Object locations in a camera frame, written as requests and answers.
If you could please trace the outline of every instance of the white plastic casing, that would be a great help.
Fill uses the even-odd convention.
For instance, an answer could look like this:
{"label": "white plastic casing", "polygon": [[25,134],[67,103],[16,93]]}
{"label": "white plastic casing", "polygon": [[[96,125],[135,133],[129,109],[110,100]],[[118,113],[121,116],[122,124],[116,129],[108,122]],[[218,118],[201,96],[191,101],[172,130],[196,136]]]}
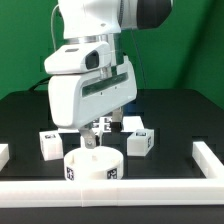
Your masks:
{"label": "white plastic casing", "polygon": [[9,161],[9,148],[8,144],[0,144],[0,171],[5,164]]}
{"label": "white plastic casing", "polygon": [[56,160],[64,157],[62,140],[57,131],[40,132],[40,146],[44,160]]}
{"label": "white plastic casing", "polygon": [[118,0],[58,0],[64,38],[120,33]]}
{"label": "white plastic casing", "polygon": [[154,145],[154,130],[138,129],[127,139],[128,156],[146,156]]}
{"label": "white plastic casing", "polygon": [[84,73],[87,69],[86,56],[92,52],[99,55],[99,66],[94,69],[107,67],[111,62],[110,46],[107,42],[63,45],[54,54],[45,60],[45,69],[48,74]]}
{"label": "white plastic casing", "polygon": [[83,87],[99,80],[99,71],[83,75],[53,76],[48,92],[54,123],[59,128],[79,129],[134,100],[137,94],[135,75],[127,57],[117,71],[118,74],[127,72],[128,79],[85,97],[82,95]]}

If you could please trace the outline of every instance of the white block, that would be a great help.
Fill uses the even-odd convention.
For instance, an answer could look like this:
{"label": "white block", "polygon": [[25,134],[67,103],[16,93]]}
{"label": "white block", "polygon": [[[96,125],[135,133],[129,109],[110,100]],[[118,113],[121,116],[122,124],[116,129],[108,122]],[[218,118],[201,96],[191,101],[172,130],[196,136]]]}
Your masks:
{"label": "white block", "polygon": [[[111,132],[110,122],[112,122],[112,117],[101,117],[100,118],[100,129],[103,132]],[[134,132],[137,129],[144,129],[142,119],[140,116],[128,116],[123,117],[123,130],[121,132]]]}
{"label": "white block", "polygon": [[82,182],[82,207],[117,206],[117,180]]}
{"label": "white block", "polygon": [[57,131],[40,132],[39,135],[41,151],[45,161],[64,157],[62,140]]}
{"label": "white block", "polygon": [[138,129],[127,139],[128,156],[146,156],[154,146],[154,130]]}
{"label": "white block", "polygon": [[82,206],[77,182],[0,181],[0,189],[0,208]]}
{"label": "white block", "polygon": [[9,161],[9,147],[8,144],[0,144],[0,171]]}
{"label": "white block", "polygon": [[224,178],[224,166],[204,142],[193,143],[192,156],[206,178]]}

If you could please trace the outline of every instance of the white frame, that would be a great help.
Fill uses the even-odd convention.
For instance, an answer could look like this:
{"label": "white frame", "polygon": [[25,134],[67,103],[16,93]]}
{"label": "white frame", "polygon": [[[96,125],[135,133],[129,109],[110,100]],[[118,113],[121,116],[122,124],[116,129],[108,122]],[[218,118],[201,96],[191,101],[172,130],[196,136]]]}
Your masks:
{"label": "white frame", "polygon": [[6,181],[0,207],[86,207],[224,204],[224,166],[204,142],[193,158],[207,179]]}

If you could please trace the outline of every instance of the white cube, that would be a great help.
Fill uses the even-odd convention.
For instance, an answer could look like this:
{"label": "white cube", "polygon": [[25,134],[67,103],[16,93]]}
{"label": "white cube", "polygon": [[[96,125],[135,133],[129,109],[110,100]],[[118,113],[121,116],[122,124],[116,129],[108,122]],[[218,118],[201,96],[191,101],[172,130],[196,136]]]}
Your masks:
{"label": "white cube", "polygon": [[[111,132],[110,122],[112,122],[112,117],[100,117],[99,120],[99,128],[103,130],[103,132]],[[122,123],[122,132],[134,132],[137,129],[144,129],[140,116],[124,116]]]}
{"label": "white cube", "polygon": [[8,144],[0,144],[0,171],[9,161],[9,147]]}
{"label": "white cube", "polygon": [[154,130],[138,129],[127,139],[128,156],[146,156],[154,146]]}
{"label": "white cube", "polygon": [[63,159],[63,146],[60,135],[57,131],[40,132],[41,152],[44,160]]}

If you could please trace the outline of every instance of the green background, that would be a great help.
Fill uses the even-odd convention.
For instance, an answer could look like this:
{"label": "green background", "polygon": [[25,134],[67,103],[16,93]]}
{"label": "green background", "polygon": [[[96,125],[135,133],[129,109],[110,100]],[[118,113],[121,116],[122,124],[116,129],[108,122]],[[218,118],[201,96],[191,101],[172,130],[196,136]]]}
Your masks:
{"label": "green background", "polygon": [[[43,62],[53,52],[50,17],[56,4],[1,0],[0,98],[48,77]],[[138,88],[194,89],[224,108],[223,24],[223,0],[174,0],[173,11],[160,28],[124,31],[123,48],[134,65]],[[59,16],[55,25],[60,46]]]}

